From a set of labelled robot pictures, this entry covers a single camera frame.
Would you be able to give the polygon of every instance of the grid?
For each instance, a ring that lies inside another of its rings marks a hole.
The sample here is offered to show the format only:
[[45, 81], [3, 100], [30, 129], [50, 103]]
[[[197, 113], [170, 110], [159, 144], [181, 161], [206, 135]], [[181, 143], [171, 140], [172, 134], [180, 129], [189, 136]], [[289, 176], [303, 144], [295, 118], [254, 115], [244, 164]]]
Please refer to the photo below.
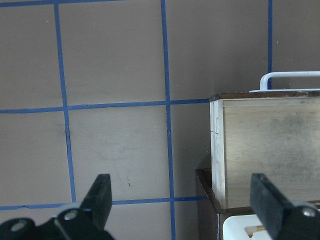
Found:
[[[62, 106], [45, 107], [45, 108], [0, 109], [0, 114], [8, 114], [8, 113], [9, 114], [30, 114], [30, 113], [47, 113], [47, 112], [63, 112], [64, 113], [71, 199], [73, 202], [75, 202], [76, 189], [75, 189], [75, 181], [74, 181], [71, 138], [70, 138], [70, 131], [69, 131], [69, 123], [70, 123], [69, 111], [86, 110], [86, 109], [105, 109], [105, 108], [112, 108], [112, 107], [127, 108], [127, 107], [143, 107], [143, 106], [165, 106], [170, 197], [152, 198], [152, 199], [135, 199], [135, 200], [118, 200], [118, 201], [113, 201], [112, 204], [127, 205], [127, 204], [145, 204], [145, 203], [170, 203], [171, 238], [175, 240], [176, 239], [175, 202], [198, 201], [203, 199], [204, 197], [198, 197], [198, 196], [175, 197], [174, 172], [173, 172], [173, 149], [172, 149], [172, 135], [171, 135], [171, 106], [186, 105], [186, 104], [205, 104], [209, 102], [209, 99], [205, 98], [205, 99], [171, 100], [170, 98], [170, 71], [169, 71], [169, 53], [168, 53], [168, 39], [167, 39], [166, 1], [160, 0], [161, 1], [161, 18], [162, 18], [163, 56], [164, 56], [165, 100], [149, 101], [149, 102], [118, 102], [118, 103], [102, 103], [102, 104], [68, 105], [65, 74], [64, 74], [64, 58], [63, 58], [61, 30], [60, 30], [59, 5], [70, 4], [70, 3], [90, 3], [90, 2], [110, 2], [110, 1], [123, 1], [123, 0], [40, 0], [40, 1], [0, 3], [0, 8], [37, 6], [37, 5], [53, 5], [54, 6], [54, 20], [55, 20], [55, 31], [56, 31], [57, 50], [58, 50], [59, 77], [60, 77], [61, 94], [62, 94]], [[272, 40], [273, 40], [272, 18], [273, 18], [273, 0], [268, 0], [268, 72], [272, 71]], [[0, 206], [0, 210], [16, 210], [23, 207], [27, 207], [28, 209], [57, 208], [63, 204], [64, 203]]]

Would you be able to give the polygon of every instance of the white plastic object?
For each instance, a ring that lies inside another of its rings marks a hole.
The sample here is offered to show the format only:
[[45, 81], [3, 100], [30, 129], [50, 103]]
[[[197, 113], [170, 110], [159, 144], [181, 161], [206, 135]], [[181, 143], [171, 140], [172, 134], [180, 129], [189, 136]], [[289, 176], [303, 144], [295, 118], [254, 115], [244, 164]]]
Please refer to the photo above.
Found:
[[228, 217], [222, 226], [223, 240], [272, 240], [257, 215]]
[[320, 71], [275, 71], [264, 75], [260, 80], [260, 90], [250, 92], [275, 92], [275, 91], [320, 91], [320, 88], [310, 89], [268, 89], [270, 78], [307, 78], [320, 77]]

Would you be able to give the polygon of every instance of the wooden drawer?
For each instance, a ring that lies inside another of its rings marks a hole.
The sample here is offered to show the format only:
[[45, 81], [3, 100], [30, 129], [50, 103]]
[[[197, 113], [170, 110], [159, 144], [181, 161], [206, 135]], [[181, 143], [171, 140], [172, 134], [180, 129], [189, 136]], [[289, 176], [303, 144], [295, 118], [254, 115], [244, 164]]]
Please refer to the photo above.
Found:
[[320, 199], [320, 92], [225, 93], [211, 98], [212, 190], [221, 208], [250, 205], [252, 173], [291, 201]]

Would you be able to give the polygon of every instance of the white handle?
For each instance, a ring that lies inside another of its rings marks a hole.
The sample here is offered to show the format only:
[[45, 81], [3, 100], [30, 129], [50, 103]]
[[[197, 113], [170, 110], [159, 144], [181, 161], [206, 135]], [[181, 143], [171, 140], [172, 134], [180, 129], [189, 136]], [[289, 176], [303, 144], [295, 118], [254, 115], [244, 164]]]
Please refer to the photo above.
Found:
[[276, 71], [264, 75], [260, 80], [260, 91], [268, 90], [269, 78], [303, 78], [320, 77], [320, 71]]

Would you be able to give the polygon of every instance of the screw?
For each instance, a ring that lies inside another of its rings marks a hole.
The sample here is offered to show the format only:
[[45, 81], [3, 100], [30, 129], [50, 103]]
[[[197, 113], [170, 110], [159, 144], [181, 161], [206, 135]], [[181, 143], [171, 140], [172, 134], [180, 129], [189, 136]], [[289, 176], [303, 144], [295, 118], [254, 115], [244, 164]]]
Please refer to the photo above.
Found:
[[69, 221], [69, 220], [74, 219], [74, 218], [77, 216], [77, 214], [78, 214], [77, 210], [73, 209], [73, 210], [67, 212], [67, 213], [64, 215], [63, 218], [64, 218], [64, 220]]
[[17, 232], [26, 226], [27, 222], [25, 220], [19, 220], [16, 224], [11, 227], [12, 232]]
[[315, 210], [313, 210], [310, 207], [304, 207], [302, 208], [302, 213], [303, 215], [305, 215], [306, 217], [315, 217], [316, 216], [316, 212]]

